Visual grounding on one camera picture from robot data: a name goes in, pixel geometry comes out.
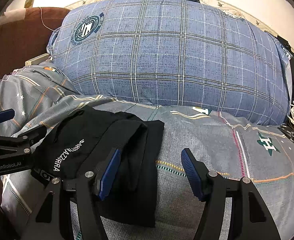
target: black clamp arm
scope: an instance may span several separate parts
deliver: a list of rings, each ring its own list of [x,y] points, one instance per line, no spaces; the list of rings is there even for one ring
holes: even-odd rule
[[[194,195],[206,202],[194,240],[219,239],[227,197],[232,198],[228,240],[280,240],[276,224],[249,178],[225,179],[196,161],[188,148],[182,151],[182,165]]]
[[[97,201],[108,196],[120,164],[120,151],[111,148],[106,159],[76,179],[53,178],[29,217],[21,240],[74,239],[70,199],[76,198],[83,240],[108,240]]]
[[[0,112],[0,123],[12,119],[13,109]],[[46,136],[47,128],[37,126],[17,138],[0,136],[0,175],[29,170],[33,166],[30,147]]]

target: pink stripe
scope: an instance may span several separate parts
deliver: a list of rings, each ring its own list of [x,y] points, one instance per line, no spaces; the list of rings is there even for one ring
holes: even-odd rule
[[[238,142],[237,142],[237,138],[236,138],[234,129],[232,130],[232,136],[234,137],[235,144],[236,144],[236,147],[238,149],[239,161],[240,161],[240,166],[241,166],[241,174],[244,177],[245,176],[245,170],[244,170],[244,165],[243,165],[243,159],[241,157],[241,151],[240,151],[240,148],[239,148],[239,145],[238,145]]]

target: bedsheet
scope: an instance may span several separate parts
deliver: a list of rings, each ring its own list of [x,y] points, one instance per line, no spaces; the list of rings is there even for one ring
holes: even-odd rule
[[[44,124],[48,132],[70,113],[88,105],[97,110],[133,113],[165,124],[158,170],[156,227],[142,228],[102,219],[109,239],[193,239],[204,204],[193,196],[181,165],[189,147],[209,170],[240,179],[248,176],[262,195],[282,240],[294,235],[294,143],[276,126],[255,125],[243,117],[195,106],[144,105],[106,95],[80,95],[53,64],[15,70],[0,80],[0,110],[14,119],[0,124],[0,135],[18,134]],[[30,171],[4,176],[2,208],[22,232],[43,186]],[[75,239],[81,239],[76,206],[71,203]],[[221,240],[227,239],[231,201],[227,199]]]
[[[201,3],[86,4],[69,12],[47,51],[83,95],[199,106],[262,125],[289,113],[291,55],[271,34]]]

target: orange stripe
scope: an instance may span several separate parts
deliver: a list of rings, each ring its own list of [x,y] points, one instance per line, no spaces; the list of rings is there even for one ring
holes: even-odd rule
[[[43,97],[45,96],[45,93],[47,92],[48,89],[49,89],[49,87],[47,87],[47,89],[45,90],[45,92],[42,94],[42,96],[41,96],[41,98],[40,98],[38,104],[36,105],[36,107],[34,108],[32,114],[30,115],[30,119],[31,119],[31,117],[33,116],[33,114],[35,113],[35,111],[36,111],[36,109],[38,108],[38,106],[39,106],[39,104],[41,103],[41,101],[43,100]]]
[[[280,176],[274,179],[252,179],[253,182],[269,182],[269,181],[275,181],[275,180],[279,180],[279,179],[287,179],[289,176],[294,175],[293,172],[289,173],[286,176]]]
[[[172,163],[168,163],[168,162],[161,161],[161,160],[156,160],[156,163],[157,163],[157,164],[167,165],[167,166],[172,167],[172,168],[174,168],[174,169],[176,169],[176,170],[178,170],[178,171],[185,172],[183,168],[181,168],[181,167],[179,167],[179,166],[176,166],[176,165],[174,165],[174,164],[172,164]],[[229,173],[226,173],[226,172],[224,172],[224,173],[218,172],[218,173],[219,173],[220,175],[229,175]]]
[[[54,126],[50,126],[48,124],[46,124],[45,122],[41,121],[40,124],[43,124],[45,127],[47,128],[51,128],[51,129],[54,129],[55,127]]]
[[[174,164],[171,164],[171,163],[165,162],[165,161],[156,160],[156,163],[157,163],[157,164],[168,165],[168,166],[170,166],[171,168],[174,168],[174,169],[176,169],[176,170],[178,170],[178,171],[185,172],[183,168],[181,168],[181,167],[179,167],[179,166],[176,166],[176,165],[174,165]],[[223,172],[223,173],[221,173],[221,172],[218,172],[218,171],[217,171],[217,173],[219,173],[220,175],[227,175],[227,176],[230,175],[230,174],[227,173],[227,172]],[[276,180],[279,180],[279,179],[287,179],[289,176],[292,176],[292,175],[294,175],[293,172],[292,172],[292,173],[289,173],[289,174],[286,175],[286,176],[280,176],[280,177],[273,178],[273,179],[251,179],[251,180],[252,180],[253,182],[255,182],[255,183],[260,183],[260,182],[270,182],[270,181],[276,181]]]
[[[19,128],[21,128],[20,124],[14,118],[12,120]]]

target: black gripper frame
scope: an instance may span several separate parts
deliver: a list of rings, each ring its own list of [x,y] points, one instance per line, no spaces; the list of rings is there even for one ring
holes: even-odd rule
[[[226,179],[196,161],[185,148],[203,185],[202,202],[205,208],[194,240],[218,240],[223,224],[225,200],[232,198],[231,220],[228,240],[280,240],[276,224],[252,181]]]
[[[0,112],[0,123],[12,119],[13,109]],[[29,170],[32,166],[30,147],[44,138],[47,133],[41,125],[30,129],[17,138],[0,136],[0,176],[18,171]],[[0,207],[0,240],[19,239],[19,235]]]
[[[24,230],[21,240],[74,239],[70,199],[77,201],[78,219],[83,240],[108,240],[93,194],[96,174],[76,179],[53,178],[45,188]]]

